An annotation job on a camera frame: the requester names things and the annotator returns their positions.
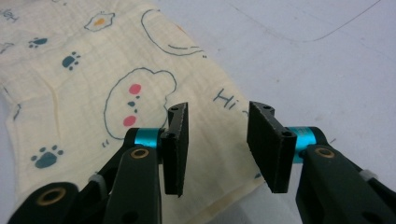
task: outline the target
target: cartoon face print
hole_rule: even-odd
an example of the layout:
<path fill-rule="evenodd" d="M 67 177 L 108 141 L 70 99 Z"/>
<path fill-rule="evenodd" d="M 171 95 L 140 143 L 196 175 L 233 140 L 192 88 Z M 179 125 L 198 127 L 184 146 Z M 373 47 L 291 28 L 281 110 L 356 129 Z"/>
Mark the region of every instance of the cartoon face print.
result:
<path fill-rule="evenodd" d="M 179 26 L 165 21 L 163 14 L 158 10 L 146 11 L 141 22 L 148 38 L 165 53 L 185 56 L 202 51 Z"/>
<path fill-rule="evenodd" d="M 120 79 L 106 99 L 104 119 L 111 137 L 122 140 L 133 127 L 163 127 L 167 97 L 177 83 L 168 71 L 137 68 Z"/>

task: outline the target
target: blue paw print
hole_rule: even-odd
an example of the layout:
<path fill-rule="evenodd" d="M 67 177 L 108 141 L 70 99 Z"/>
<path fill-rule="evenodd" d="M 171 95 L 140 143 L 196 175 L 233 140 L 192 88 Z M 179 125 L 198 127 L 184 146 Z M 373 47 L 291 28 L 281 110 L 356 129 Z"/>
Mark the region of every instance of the blue paw print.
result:
<path fill-rule="evenodd" d="M 81 56 L 73 51 L 71 55 L 64 58 L 64 60 L 62 61 L 62 65 L 64 66 L 64 68 L 68 68 L 70 71 L 72 71 L 74 68 L 73 66 L 78 65 L 79 58 L 81 58 Z"/>
<path fill-rule="evenodd" d="M 35 161 L 35 167 L 38 169 L 47 168 L 53 164 L 58 159 L 58 156 L 62 156 L 64 152 L 62 150 L 58 150 L 58 146 L 53 146 L 52 151 L 47 151 L 45 147 L 40 148 L 38 151 L 42 154 L 39 158 L 37 156 L 33 156 L 31 161 Z"/>
<path fill-rule="evenodd" d="M 47 43 L 47 38 L 35 38 L 32 41 L 29 41 L 29 48 L 38 48 L 38 46 Z"/>

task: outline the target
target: pink cheek dot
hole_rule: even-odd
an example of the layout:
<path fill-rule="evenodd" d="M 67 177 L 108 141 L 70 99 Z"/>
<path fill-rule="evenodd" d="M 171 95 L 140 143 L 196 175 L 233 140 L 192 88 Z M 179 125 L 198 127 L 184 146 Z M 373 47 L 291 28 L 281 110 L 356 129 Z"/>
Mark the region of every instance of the pink cheek dot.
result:
<path fill-rule="evenodd" d="M 131 94 L 138 94 L 140 92 L 140 90 L 142 89 L 142 86 L 140 86 L 139 84 L 133 84 L 130 88 L 129 88 L 129 93 Z"/>
<path fill-rule="evenodd" d="M 135 122 L 136 122 L 136 117 L 135 116 L 129 116 L 126 119 L 124 119 L 123 125 L 125 127 L 130 127 L 130 126 L 134 125 Z"/>

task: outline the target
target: cream-colored cloth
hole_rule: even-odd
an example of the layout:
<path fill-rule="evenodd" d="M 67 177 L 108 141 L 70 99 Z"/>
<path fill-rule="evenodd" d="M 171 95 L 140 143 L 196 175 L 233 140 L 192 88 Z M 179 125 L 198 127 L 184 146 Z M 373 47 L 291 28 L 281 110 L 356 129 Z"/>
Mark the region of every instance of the cream-colored cloth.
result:
<path fill-rule="evenodd" d="M 50 182 L 82 189 L 129 128 L 166 127 L 167 108 L 183 102 L 184 195 L 163 194 L 163 222 L 208 221 L 260 183 L 246 144 L 248 102 L 150 2 L 6 1 L 0 13 L 17 205 Z"/>

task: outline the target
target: blue metal spacer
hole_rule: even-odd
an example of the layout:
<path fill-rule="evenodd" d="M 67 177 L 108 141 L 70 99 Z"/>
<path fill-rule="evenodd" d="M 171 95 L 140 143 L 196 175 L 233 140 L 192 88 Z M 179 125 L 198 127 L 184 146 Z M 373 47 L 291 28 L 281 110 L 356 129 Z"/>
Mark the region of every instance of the blue metal spacer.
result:
<path fill-rule="evenodd" d="M 154 128 L 139 128 L 134 138 L 136 145 L 143 145 L 145 147 L 157 148 L 158 133 L 160 129 Z"/>
<path fill-rule="evenodd" d="M 306 150 L 309 145 L 315 145 L 317 143 L 317 138 L 308 127 L 288 127 L 288 129 L 297 135 L 293 163 L 303 163 L 300 152 Z"/>

